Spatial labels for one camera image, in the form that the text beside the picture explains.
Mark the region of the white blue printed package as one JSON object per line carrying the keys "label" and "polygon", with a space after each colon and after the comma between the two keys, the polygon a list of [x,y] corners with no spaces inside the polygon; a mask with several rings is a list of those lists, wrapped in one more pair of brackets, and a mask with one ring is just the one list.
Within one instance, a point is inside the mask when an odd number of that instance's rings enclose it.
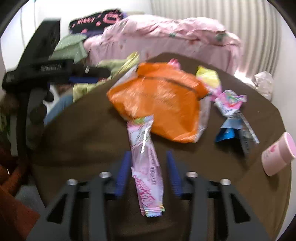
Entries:
{"label": "white blue printed package", "polygon": [[215,137],[215,143],[229,145],[241,155],[248,156],[260,141],[245,116],[237,112],[224,121]]}

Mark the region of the black hello kitty pillow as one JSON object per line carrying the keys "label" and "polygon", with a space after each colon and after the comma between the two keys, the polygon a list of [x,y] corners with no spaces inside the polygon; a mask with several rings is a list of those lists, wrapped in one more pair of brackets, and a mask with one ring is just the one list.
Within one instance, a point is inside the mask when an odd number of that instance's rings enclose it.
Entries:
{"label": "black hello kitty pillow", "polygon": [[109,9],[75,19],[69,23],[72,34],[101,35],[105,28],[126,18],[126,14],[119,9]]}

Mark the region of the green checked cloth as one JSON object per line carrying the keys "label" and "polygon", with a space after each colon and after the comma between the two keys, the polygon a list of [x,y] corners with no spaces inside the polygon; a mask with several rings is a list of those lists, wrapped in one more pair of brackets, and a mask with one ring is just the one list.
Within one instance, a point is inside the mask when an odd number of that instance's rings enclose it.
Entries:
{"label": "green checked cloth", "polygon": [[88,53],[84,48],[84,34],[70,34],[59,41],[49,60],[72,59],[74,64],[87,58]]}

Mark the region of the yellow plastic trash bag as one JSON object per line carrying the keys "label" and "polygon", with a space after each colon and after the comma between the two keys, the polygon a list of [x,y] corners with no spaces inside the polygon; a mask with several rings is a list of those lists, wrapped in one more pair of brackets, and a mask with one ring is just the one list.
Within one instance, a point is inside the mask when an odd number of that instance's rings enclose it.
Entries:
{"label": "yellow plastic trash bag", "polygon": [[106,83],[112,77],[125,73],[134,66],[137,66],[140,60],[138,52],[133,52],[126,59],[102,60],[96,67],[86,67],[86,73],[81,77],[73,77],[71,81],[73,87],[73,102],[76,102],[82,96],[93,90],[95,87]]}

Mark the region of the pink floral duvet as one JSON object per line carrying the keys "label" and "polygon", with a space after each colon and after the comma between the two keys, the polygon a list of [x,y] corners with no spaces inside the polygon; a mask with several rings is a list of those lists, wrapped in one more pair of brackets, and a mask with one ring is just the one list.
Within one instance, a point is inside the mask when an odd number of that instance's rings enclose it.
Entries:
{"label": "pink floral duvet", "polygon": [[119,37],[168,37],[217,46],[241,46],[239,37],[229,33],[218,20],[206,17],[174,20],[155,15],[131,15],[107,27],[102,35],[103,39]]}

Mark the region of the pink toy figure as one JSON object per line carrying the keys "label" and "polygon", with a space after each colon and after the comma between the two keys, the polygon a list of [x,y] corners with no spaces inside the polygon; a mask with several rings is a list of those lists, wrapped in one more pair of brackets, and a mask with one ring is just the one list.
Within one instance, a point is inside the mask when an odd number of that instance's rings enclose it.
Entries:
{"label": "pink toy figure", "polygon": [[171,59],[170,61],[168,61],[168,65],[171,65],[171,66],[173,66],[173,68],[181,70],[181,65],[177,59]]}

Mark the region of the pink cylindrical cup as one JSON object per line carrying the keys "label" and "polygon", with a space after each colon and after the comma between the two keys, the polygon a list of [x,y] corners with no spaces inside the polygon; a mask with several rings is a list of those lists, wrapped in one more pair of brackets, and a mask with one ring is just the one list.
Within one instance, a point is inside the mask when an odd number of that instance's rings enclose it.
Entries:
{"label": "pink cylindrical cup", "polygon": [[267,176],[272,177],[295,159],[295,142],[288,132],[261,154],[261,162]]}

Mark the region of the pink yellow snack packet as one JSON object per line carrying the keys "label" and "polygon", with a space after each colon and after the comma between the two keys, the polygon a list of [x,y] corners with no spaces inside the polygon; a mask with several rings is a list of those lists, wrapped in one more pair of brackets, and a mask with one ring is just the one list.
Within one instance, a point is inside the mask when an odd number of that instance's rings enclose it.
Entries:
{"label": "pink yellow snack packet", "polygon": [[221,81],[216,71],[199,65],[196,72],[196,78],[203,82],[210,94],[212,102],[214,102],[215,99],[222,93]]}

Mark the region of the pink long snack wrapper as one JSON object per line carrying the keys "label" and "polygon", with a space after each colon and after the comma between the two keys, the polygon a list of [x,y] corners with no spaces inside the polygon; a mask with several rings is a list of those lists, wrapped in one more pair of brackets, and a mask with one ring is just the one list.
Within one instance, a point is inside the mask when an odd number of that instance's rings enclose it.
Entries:
{"label": "pink long snack wrapper", "polygon": [[132,153],[132,177],[135,181],[140,212],[146,217],[159,217],[165,212],[164,182],[151,139],[153,123],[153,115],[130,120],[127,123]]}

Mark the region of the orange plastic bag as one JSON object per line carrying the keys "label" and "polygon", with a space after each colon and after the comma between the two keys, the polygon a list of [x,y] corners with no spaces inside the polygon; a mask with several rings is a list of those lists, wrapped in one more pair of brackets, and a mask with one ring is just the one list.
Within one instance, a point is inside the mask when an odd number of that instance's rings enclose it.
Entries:
{"label": "orange plastic bag", "polygon": [[168,63],[140,63],[107,97],[126,120],[152,115],[152,133],[173,142],[195,143],[207,127],[208,89],[195,75]]}

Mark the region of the pink colourful candy wrapper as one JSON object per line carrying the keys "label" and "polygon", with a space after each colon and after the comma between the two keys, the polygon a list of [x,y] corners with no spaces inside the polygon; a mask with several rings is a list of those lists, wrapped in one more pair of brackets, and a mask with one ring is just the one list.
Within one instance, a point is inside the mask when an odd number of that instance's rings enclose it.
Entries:
{"label": "pink colourful candy wrapper", "polygon": [[214,105],[220,110],[221,114],[230,118],[240,111],[243,103],[247,102],[247,95],[237,95],[228,89],[215,98]]}

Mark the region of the blue jeans leg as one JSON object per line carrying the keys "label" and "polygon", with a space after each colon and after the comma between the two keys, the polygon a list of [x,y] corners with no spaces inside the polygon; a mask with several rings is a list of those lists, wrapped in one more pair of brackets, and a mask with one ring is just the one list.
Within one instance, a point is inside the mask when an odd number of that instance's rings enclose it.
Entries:
{"label": "blue jeans leg", "polygon": [[70,106],[73,103],[73,95],[66,94],[62,96],[49,113],[44,118],[44,125],[47,125],[51,122],[59,113],[61,113],[67,106]]}

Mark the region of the striped beige curtain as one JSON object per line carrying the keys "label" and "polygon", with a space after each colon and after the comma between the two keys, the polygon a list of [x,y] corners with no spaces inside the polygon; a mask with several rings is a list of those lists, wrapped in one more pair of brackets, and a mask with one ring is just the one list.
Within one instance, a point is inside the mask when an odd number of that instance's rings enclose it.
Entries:
{"label": "striped beige curtain", "polygon": [[253,77],[274,74],[280,51],[280,14],[269,1],[151,1],[152,13],[171,19],[206,17],[224,25],[217,38],[234,34],[241,42],[238,71]]}

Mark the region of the white plastic bag on floor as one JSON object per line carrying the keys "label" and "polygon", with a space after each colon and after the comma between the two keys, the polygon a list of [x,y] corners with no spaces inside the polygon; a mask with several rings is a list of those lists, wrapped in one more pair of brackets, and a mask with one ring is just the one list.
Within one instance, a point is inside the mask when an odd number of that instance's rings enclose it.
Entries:
{"label": "white plastic bag on floor", "polygon": [[273,97],[273,76],[266,71],[257,73],[254,75],[253,83],[255,84],[255,89],[263,97],[272,100]]}

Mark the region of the pink bed with sheet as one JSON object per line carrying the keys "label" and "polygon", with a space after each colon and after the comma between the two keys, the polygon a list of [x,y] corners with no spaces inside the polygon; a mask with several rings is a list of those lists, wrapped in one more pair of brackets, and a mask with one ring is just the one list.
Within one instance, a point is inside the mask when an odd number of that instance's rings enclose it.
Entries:
{"label": "pink bed with sheet", "polygon": [[138,52],[140,61],[161,53],[173,53],[200,60],[232,75],[241,59],[241,49],[236,45],[219,46],[171,37],[123,37],[106,40],[97,35],[88,38],[84,42],[84,48],[88,53],[88,61],[93,65],[102,60],[126,59],[133,52]]}

